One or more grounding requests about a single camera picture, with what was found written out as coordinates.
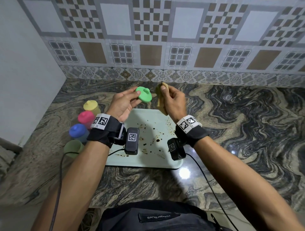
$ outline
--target forearm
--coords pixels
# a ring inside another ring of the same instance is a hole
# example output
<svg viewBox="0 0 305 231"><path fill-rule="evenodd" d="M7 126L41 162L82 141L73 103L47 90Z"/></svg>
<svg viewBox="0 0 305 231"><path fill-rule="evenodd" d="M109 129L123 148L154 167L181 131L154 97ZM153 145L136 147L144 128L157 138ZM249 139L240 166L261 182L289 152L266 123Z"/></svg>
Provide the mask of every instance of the forearm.
<svg viewBox="0 0 305 231"><path fill-rule="evenodd" d="M63 178L53 230L71 230L72 227L77 227L81 223L100 182L108 154L109 147L97 141L89 141L74 160ZM49 229L57 190L58 187L44 202L32 227L33 231Z"/></svg>
<svg viewBox="0 0 305 231"><path fill-rule="evenodd" d="M239 158L210 137L199 140L194 149L216 181L255 228L304 230L279 193Z"/></svg>

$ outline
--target person's right hand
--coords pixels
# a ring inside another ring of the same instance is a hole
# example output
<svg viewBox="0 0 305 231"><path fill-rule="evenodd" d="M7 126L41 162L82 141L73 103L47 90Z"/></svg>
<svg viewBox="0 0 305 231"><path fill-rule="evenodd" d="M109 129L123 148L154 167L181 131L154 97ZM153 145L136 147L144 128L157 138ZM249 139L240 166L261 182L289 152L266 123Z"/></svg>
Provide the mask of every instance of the person's right hand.
<svg viewBox="0 0 305 231"><path fill-rule="evenodd" d="M164 105L167 113L172 120L177 123L180 119L186 116L186 100L183 92L178 89L168 86L169 92L165 86L161 86L161 92L164 97Z"/></svg>

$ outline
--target blue lid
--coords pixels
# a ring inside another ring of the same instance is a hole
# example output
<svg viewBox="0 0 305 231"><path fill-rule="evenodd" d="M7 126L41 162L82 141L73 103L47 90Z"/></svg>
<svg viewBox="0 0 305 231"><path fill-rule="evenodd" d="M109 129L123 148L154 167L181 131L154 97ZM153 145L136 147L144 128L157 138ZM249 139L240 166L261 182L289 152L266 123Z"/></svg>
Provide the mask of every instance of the blue lid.
<svg viewBox="0 0 305 231"><path fill-rule="evenodd" d="M70 127L69 135L72 138L77 138L83 136L86 133L86 131L87 128L85 127L85 125L78 123Z"/></svg>

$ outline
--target hand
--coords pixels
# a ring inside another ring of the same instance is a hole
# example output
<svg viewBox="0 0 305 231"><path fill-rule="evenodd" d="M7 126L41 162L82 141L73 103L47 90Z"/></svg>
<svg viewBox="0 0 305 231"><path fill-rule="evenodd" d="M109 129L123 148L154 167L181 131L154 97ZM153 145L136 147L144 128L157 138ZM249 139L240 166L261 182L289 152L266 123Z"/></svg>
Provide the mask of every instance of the hand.
<svg viewBox="0 0 305 231"><path fill-rule="evenodd" d="M136 88L137 87L132 87L126 91L115 94L106 114L113 116L120 122L125 122L130 111L141 103L141 100L137 99L141 92L135 91Z"/></svg>
<svg viewBox="0 0 305 231"><path fill-rule="evenodd" d="M161 86L161 92L164 97L164 105L167 113L172 120L177 123L180 119L186 116L186 100L183 92L168 86L169 92L165 86Z"/></svg>

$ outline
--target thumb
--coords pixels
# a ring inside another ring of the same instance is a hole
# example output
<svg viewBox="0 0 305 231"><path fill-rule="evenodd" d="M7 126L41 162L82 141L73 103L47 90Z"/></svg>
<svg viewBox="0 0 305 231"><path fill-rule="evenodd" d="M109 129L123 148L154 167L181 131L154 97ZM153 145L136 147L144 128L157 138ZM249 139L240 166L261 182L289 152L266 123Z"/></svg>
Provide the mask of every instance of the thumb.
<svg viewBox="0 0 305 231"><path fill-rule="evenodd" d="M162 86L160 87L160 89L161 89L162 95L163 95L163 97L165 98L165 100L172 99L171 96L170 96L169 91L167 90L167 88L166 88L165 86L162 85Z"/></svg>
<svg viewBox="0 0 305 231"><path fill-rule="evenodd" d="M132 99L139 97L140 94L141 94L140 91L134 91L134 92L126 95L126 97L128 98L128 100L132 100Z"/></svg>

